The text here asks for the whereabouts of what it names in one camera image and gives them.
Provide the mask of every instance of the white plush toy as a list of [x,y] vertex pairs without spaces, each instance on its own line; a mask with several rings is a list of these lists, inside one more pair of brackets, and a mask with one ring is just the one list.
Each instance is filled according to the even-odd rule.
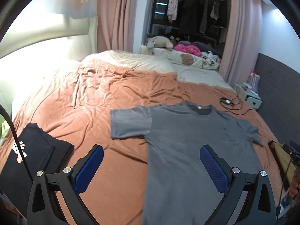
[[167,49],[172,49],[173,43],[164,36],[155,36],[155,37],[147,39],[147,47],[150,49],[152,49],[154,47],[157,47],[157,48],[165,47]]

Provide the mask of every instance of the orange blanket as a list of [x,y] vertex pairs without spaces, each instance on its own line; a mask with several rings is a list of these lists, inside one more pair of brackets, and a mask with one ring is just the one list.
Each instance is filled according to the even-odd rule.
[[[86,66],[75,65],[57,71],[53,80],[26,100],[14,124],[18,135],[31,122],[53,137],[72,143],[75,152],[68,163],[71,167],[94,144],[102,145],[104,160],[81,198],[100,224],[138,225],[143,210],[147,147],[143,138],[111,139],[110,109],[177,104],[188,100],[200,105],[213,104],[224,111],[219,104],[220,97],[234,98],[235,93],[205,84],[178,82],[175,73],[133,70],[93,59]],[[250,108],[243,103],[238,114]],[[275,136],[255,111],[235,117],[247,119],[259,127],[265,146],[254,144],[255,150],[269,175],[278,202],[282,181],[267,145],[276,140]],[[12,143],[10,133],[0,147],[0,170]],[[60,193],[58,198],[69,223],[74,224]]]

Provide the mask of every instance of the gray t-shirt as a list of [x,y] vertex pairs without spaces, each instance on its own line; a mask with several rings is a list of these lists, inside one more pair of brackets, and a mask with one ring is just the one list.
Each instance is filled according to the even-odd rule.
[[[144,136],[148,176],[143,225],[201,225],[221,201],[200,161],[209,144],[231,167],[257,174],[262,165],[252,141],[263,146],[258,128],[214,106],[183,101],[178,105],[137,106],[111,110],[111,137]],[[229,224],[234,224],[241,199]]]

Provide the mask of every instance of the t-shirt sleeve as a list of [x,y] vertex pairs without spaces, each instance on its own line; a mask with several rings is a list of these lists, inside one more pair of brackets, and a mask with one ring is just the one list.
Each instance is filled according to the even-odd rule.
[[245,119],[238,119],[238,124],[247,137],[260,146],[263,146],[263,143],[258,135],[258,127],[253,126]]
[[111,137],[122,139],[149,134],[151,130],[150,108],[137,106],[132,109],[113,109],[110,111]]

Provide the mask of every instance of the green object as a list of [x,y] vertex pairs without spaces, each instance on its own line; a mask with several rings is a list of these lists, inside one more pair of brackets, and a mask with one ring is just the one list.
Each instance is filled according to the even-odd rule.
[[9,125],[7,123],[7,121],[4,121],[1,125],[1,137],[2,139],[4,139],[4,136],[6,135],[6,133],[8,132],[9,130]]

